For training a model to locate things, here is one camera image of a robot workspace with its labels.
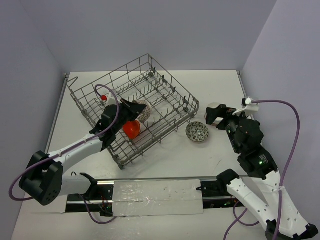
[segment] metal wire rack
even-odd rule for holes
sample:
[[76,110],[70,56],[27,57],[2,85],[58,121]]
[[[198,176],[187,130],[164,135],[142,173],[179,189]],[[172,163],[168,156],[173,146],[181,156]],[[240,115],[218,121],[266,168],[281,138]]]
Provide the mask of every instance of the metal wire rack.
[[95,93],[95,85],[114,89],[118,99],[143,100],[152,108],[150,118],[141,124],[139,136],[130,140],[120,130],[108,148],[120,169],[149,150],[185,122],[190,122],[200,107],[199,101],[152,56],[143,55],[122,67],[79,87],[78,77],[68,80],[71,97],[89,124],[94,127],[105,109]]

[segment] tabletop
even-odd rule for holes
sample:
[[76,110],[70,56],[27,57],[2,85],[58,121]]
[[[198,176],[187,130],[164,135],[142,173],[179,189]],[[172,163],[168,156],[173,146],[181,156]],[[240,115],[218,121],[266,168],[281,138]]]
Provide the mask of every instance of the tabletop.
[[[69,80],[78,77],[90,83],[108,72],[71,72]],[[208,104],[222,103],[228,107],[241,108],[244,91],[235,70],[170,71],[170,73],[200,102],[197,115],[191,122],[205,124],[204,113]],[[246,173],[239,166],[224,131],[213,126],[209,138],[196,144],[186,136],[185,123],[177,132],[164,138],[144,156],[134,160],[121,170],[108,151],[94,154],[77,165],[71,172],[87,173],[96,179],[141,179],[217,176],[227,169],[239,175]],[[48,152],[59,150],[83,138],[92,127],[82,116],[71,98],[67,87],[62,90],[56,120],[48,142]],[[97,225],[87,213],[65,213],[66,196],[58,197],[52,204],[41,206],[36,201],[22,204],[12,239],[223,239],[225,230],[233,222],[231,208],[205,209],[203,214],[119,217],[111,224]],[[248,212],[244,222],[253,223],[255,218]],[[228,235],[233,239],[261,239],[262,227],[242,226],[237,223]]]

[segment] cable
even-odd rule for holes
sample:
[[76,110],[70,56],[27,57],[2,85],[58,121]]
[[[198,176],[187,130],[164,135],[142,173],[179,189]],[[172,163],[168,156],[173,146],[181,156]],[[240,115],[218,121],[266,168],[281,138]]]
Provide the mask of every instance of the cable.
[[[278,216],[277,216],[277,220],[276,220],[276,226],[275,226],[274,235],[272,237],[272,240],[276,240],[277,236],[278,236],[278,233],[279,233],[279,227],[280,227],[280,221],[281,221],[281,213],[282,213],[282,191],[281,191],[281,187],[283,187],[283,185],[284,185],[284,180],[285,180],[286,173],[288,171],[288,168],[289,168],[289,165],[291,163],[292,157],[293,157],[294,152],[296,150],[296,146],[297,146],[297,142],[298,142],[298,138],[299,138],[299,133],[300,133],[300,117],[299,117],[299,113],[298,113],[297,109],[292,104],[290,104],[289,102],[286,102],[286,101],[282,101],[282,100],[253,100],[252,103],[253,104],[262,104],[262,103],[284,104],[284,105],[289,106],[294,111],[294,114],[295,114],[295,117],[296,117],[296,134],[295,134],[293,146],[292,146],[289,158],[286,161],[286,164],[284,166],[283,173],[282,173],[282,176],[280,178],[280,183],[279,183]],[[239,217],[237,217],[234,220],[234,222],[228,227],[228,229],[226,230],[226,232],[224,234],[223,240],[227,239],[227,234],[230,231],[230,229],[236,224],[236,222],[238,222],[243,217],[243,215],[247,212],[247,210],[248,209],[246,208],[244,210],[244,212]]]
[[109,224],[109,223],[113,222],[113,221],[117,218],[117,217],[115,216],[115,217],[113,217],[113,218],[112,218],[111,220],[109,220],[109,221],[97,221],[97,220],[95,220],[94,217],[93,217],[92,214],[91,214],[91,211],[90,211],[90,209],[89,209],[88,203],[86,202],[85,198],[84,198],[81,194],[79,194],[79,196],[80,196],[80,197],[82,198],[82,200],[84,201],[85,208],[86,208],[86,210],[87,210],[87,212],[88,212],[91,220],[94,221],[96,224],[100,224],[100,225]]
[[[82,144],[84,144],[84,143],[86,143],[86,142],[89,142],[89,141],[91,141],[92,139],[95,139],[95,138],[103,135],[103,134],[106,133],[110,128],[112,128],[112,126],[113,126],[113,125],[116,123],[116,121],[118,120],[118,116],[119,116],[119,112],[120,112],[120,106],[119,106],[119,102],[118,102],[118,99],[117,99],[116,94],[115,94],[109,87],[107,87],[107,86],[105,86],[105,85],[102,85],[102,84],[97,84],[97,85],[95,85],[95,87],[94,87],[94,91],[95,91],[98,95],[100,95],[100,94],[97,92],[97,87],[106,88],[107,90],[109,90],[109,91],[111,92],[112,96],[113,96],[114,99],[115,99],[116,115],[115,115],[115,118],[114,118],[113,122],[112,122],[105,130],[103,130],[102,132],[98,133],[97,135],[94,135],[94,136],[92,136],[92,137],[89,137],[89,138],[86,139],[86,140],[83,140],[83,141],[81,141],[81,142],[78,142],[78,143],[76,143],[75,145],[72,145],[71,147],[69,147],[69,148],[67,148],[66,150],[62,151],[62,152],[60,153],[61,155],[64,155],[64,154],[66,154],[66,153],[68,153],[68,152],[70,152],[70,151],[78,148],[78,147],[81,146]],[[15,186],[16,183],[19,181],[19,179],[20,179],[23,175],[25,175],[27,172],[29,172],[29,171],[32,170],[32,169],[37,168],[38,166],[40,166],[40,165],[42,165],[42,164],[45,164],[45,163],[49,162],[50,160],[54,160],[54,159],[56,159],[57,157],[59,157],[59,154],[56,154],[56,155],[54,155],[54,156],[51,156],[51,157],[49,157],[49,158],[47,158],[47,159],[45,159],[45,160],[43,160],[43,161],[37,162],[36,164],[34,164],[34,165],[28,167],[27,169],[25,169],[21,174],[19,174],[19,175],[13,180],[13,182],[12,182],[11,185],[10,185],[10,188],[9,188],[9,197],[10,197],[12,200],[18,201],[18,202],[28,201],[28,200],[33,199],[33,197],[26,197],[26,198],[17,198],[17,197],[15,197],[15,196],[13,195],[14,186]]]
[[[237,202],[235,203],[235,205],[233,206],[233,215],[234,215],[234,217],[235,217],[236,219],[238,218],[238,217],[237,217],[237,214],[236,214],[236,206],[237,206],[239,203],[240,203],[240,202],[237,201]],[[240,224],[244,225],[244,226],[247,226],[247,227],[253,227],[253,226],[256,226],[256,225],[259,224],[259,221],[255,222],[255,223],[252,223],[252,224],[244,223],[244,222],[242,222],[242,221],[240,221],[240,220],[238,220],[238,222],[239,222]]]
[[227,235],[230,231],[230,229],[246,214],[246,212],[248,211],[248,209],[246,208],[243,213],[241,213],[240,216],[238,216],[234,221],[233,223],[231,223],[231,225],[228,227],[228,229],[225,231],[225,234],[224,234],[224,237],[223,237],[223,240],[226,240],[227,239]]

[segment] metal frame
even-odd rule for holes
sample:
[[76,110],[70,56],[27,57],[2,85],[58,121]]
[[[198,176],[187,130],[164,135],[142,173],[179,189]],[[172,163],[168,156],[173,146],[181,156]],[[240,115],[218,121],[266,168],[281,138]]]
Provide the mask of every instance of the metal frame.
[[78,80],[67,81],[71,97],[82,115],[95,127],[106,107],[95,92],[96,84],[103,84],[116,92],[117,98],[128,101],[142,100],[152,108],[151,117],[144,122],[139,136],[133,140],[120,130],[108,151],[122,169],[149,150],[156,143],[193,118],[199,108],[199,101],[165,70],[152,56],[145,54],[118,69],[80,87]]

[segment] gray wall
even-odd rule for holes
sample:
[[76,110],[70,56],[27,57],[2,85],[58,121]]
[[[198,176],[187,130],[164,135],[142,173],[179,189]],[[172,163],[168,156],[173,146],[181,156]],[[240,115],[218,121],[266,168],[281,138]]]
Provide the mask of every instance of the gray wall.
[[[32,154],[44,150],[63,75],[17,0],[0,1],[0,238],[11,239],[21,203],[10,200],[10,182]],[[14,192],[23,197],[20,190]]]
[[[319,13],[319,0],[278,0],[242,72],[248,95],[288,101],[300,114],[300,138],[284,184],[299,211],[318,228]],[[264,103],[255,117],[262,123],[264,145],[282,171],[296,134],[295,115],[287,106]]]
[[241,70],[276,0],[20,0],[69,71],[150,53],[174,70]]

